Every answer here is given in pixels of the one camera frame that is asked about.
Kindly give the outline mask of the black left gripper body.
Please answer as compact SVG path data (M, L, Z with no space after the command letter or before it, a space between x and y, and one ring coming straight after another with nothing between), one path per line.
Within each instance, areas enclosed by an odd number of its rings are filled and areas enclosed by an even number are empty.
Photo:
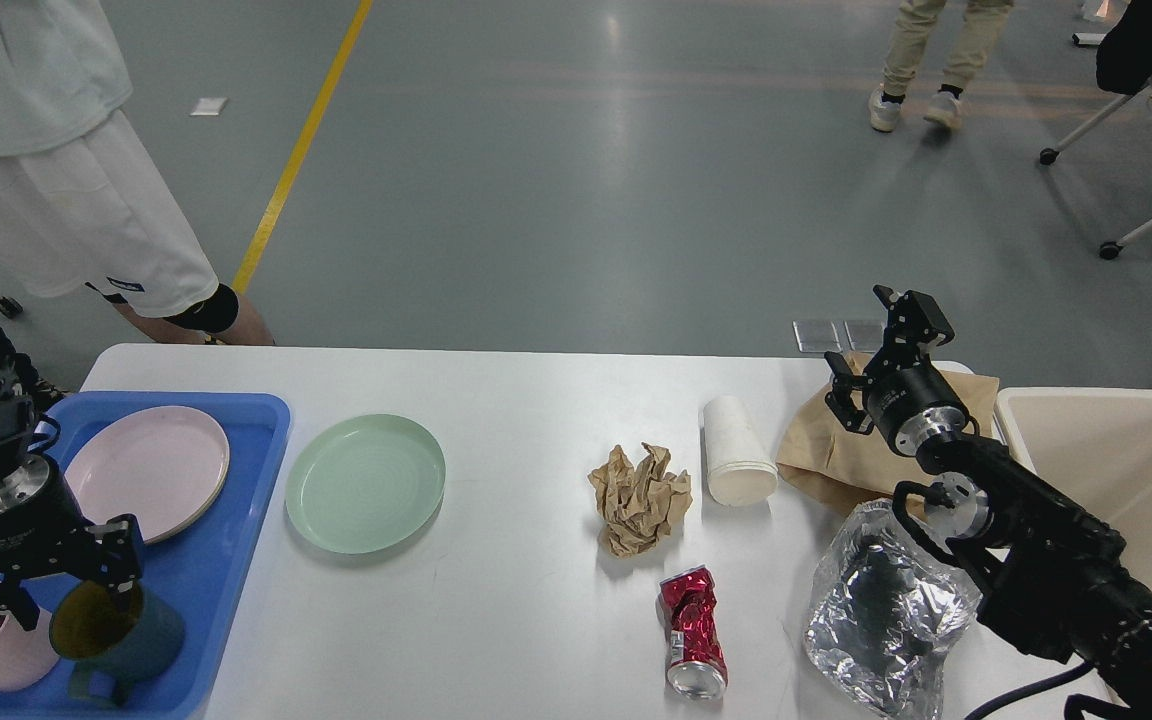
M65 571L65 541L88 526L56 461L28 455L0 480L0 574L5 579Z

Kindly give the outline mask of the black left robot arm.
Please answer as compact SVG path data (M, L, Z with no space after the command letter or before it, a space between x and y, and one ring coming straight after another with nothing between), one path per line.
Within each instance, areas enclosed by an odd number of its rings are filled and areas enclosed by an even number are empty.
M145 574L141 524L131 514L103 523L83 514L50 456L59 429L38 430L52 419L24 389L22 363L0 354L0 614L35 629L40 611L24 583L56 574L104 588L116 611L137 609L134 592Z

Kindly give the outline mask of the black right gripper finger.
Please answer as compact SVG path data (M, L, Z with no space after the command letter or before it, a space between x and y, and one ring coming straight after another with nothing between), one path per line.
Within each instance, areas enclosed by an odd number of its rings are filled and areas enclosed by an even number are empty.
M861 406L856 404L854 395L861 392L861 397L865 397L865 392L873 386L873 379L864 373L854 373L849 361L841 353L824 353L824 361L831 372L829 389L826 393L828 410L847 432L861 435L872 433L874 420L865 410L864 401L861 401Z
M873 373L929 365L931 348L954 340L952 324L929 293L899 293L882 285L876 285L873 291L887 311L882 342L872 357Z

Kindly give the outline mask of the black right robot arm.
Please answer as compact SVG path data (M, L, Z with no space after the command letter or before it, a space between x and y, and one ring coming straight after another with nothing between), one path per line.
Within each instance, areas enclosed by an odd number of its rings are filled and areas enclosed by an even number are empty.
M1066 719L1152 719L1152 591L1126 570L1126 539L980 435L972 411L929 356L954 328L929 293L878 285L881 346L861 372L828 353L826 406L849 432L878 432L931 477L893 488L893 515L982 594L975 616L1025 655L1079 666L973 710L1011 703L1096 673L1115 702L1070 694Z

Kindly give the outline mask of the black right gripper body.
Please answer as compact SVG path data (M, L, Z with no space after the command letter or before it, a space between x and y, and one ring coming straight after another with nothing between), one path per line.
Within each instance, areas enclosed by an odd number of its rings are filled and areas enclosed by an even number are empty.
M884 338L864 377L861 402L882 441L900 456L915 457L932 441L963 434L972 419L923 343L899 334Z

